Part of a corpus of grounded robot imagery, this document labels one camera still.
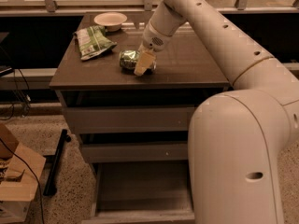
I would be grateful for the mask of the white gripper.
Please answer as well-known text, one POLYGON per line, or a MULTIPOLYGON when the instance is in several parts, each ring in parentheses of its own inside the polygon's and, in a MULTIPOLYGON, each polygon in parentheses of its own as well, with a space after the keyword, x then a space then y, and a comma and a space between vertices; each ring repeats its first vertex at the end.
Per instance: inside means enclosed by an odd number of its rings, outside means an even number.
POLYGON ((143 76, 148 70, 153 71, 156 67, 156 55, 165 49, 171 39, 171 26, 167 22, 150 20, 146 25, 142 42, 138 48, 139 58, 137 60, 134 74, 143 76))

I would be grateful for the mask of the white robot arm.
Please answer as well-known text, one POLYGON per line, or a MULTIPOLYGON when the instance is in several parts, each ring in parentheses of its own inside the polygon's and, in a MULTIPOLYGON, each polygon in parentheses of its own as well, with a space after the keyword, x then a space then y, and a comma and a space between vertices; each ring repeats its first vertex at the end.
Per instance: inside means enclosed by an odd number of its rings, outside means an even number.
POLYGON ((299 138, 299 80, 206 0, 162 0, 144 30, 136 75, 184 22, 232 86, 201 103, 190 122, 195 224, 284 224, 278 154, 299 138))

